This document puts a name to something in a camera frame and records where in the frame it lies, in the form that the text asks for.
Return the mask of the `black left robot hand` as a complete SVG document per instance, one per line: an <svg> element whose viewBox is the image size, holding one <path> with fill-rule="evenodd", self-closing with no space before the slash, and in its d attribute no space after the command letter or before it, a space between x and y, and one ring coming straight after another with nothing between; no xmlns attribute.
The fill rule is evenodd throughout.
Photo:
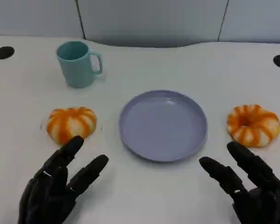
<svg viewBox="0 0 280 224"><path fill-rule="evenodd" d="M29 180L19 203L20 224L61 224L77 198L99 177L109 158L102 154L81 168L70 180L67 166L84 143L75 136L56 150Z"/></svg>

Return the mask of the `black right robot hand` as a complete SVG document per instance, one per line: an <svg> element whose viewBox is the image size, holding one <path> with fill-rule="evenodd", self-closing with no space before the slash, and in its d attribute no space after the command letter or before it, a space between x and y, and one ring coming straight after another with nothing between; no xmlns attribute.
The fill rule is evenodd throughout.
<svg viewBox="0 0 280 224"><path fill-rule="evenodd" d="M240 177L229 166L210 157L199 163L233 199L233 209L242 224L280 224L280 180L258 155L231 141L227 149L256 188L247 190Z"/></svg>

